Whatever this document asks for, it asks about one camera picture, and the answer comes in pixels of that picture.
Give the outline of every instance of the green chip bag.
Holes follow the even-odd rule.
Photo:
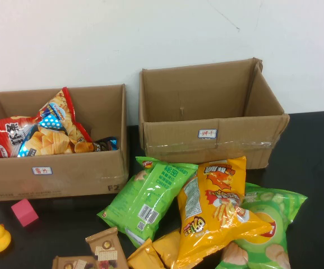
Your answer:
[[[285,231],[306,199],[295,192],[247,183],[241,207],[269,222],[273,229],[252,240],[231,242],[223,249],[216,269],[290,269]]]
[[[153,240],[159,221],[198,165],[168,164],[150,157],[136,160],[145,170],[133,176],[98,216],[139,247],[148,238]]]

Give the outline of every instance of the cardboard box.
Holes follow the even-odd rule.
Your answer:
[[[248,169],[268,165],[289,121],[255,58],[144,69],[139,113],[147,156],[199,164],[246,155]]]
[[[34,116],[60,89],[0,92],[0,119]],[[69,88],[93,141],[118,139],[118,150],[0,159],[0,201],[117,193],[128,178],[124,85]],[[46,168],[47,174],[34,174]]]
[[[93,256],[73,256],[58,257],[56,256],[52,263],[52,269],[93,269],[95,267],[95,259]]]

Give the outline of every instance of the pink block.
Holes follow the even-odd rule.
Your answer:
[[[39,218],[38,214],[36,214],[35,210],[27,199],[23,199],[16,203],[11,207],[11,209],[23,227]]]

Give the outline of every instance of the yellow chip bag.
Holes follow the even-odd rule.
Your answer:
[[[164,269],[150,238],[128,257],[127,264],[132,269]]]
[[[201,164],[178,195],[182,219],[177,268],[192,268],[239,238],[272,226],[239,205],[244,198],[246,157]]]
[[[162,236],[152,243],[167,268],[177,268],[176,261],[179,248],[179,229]]]

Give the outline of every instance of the black table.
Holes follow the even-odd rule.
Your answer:
[[[134,160],[143,155],[137,126],[129,127],[130,175],[141,168]],[[280,188],[309,197],[288,227],[288,252],[292,268],[324,268],[324,112],[292,114],[266,169],[247,171],[247,181],[267,188]],[[96,217],[113,194],[31,200],[40,219],[23,228],[11,205],[0,202],[0,223],[10,231],[13,245],[0,254],[0,268],[48,268],[58,256],[90,255],[85,238],[108,228]],[[180,227],[177,202],[160,222],[156,238]],[[119,234],[128,257],[135,247]],[[207,257],[198,268],[214,268],[220,252]]]

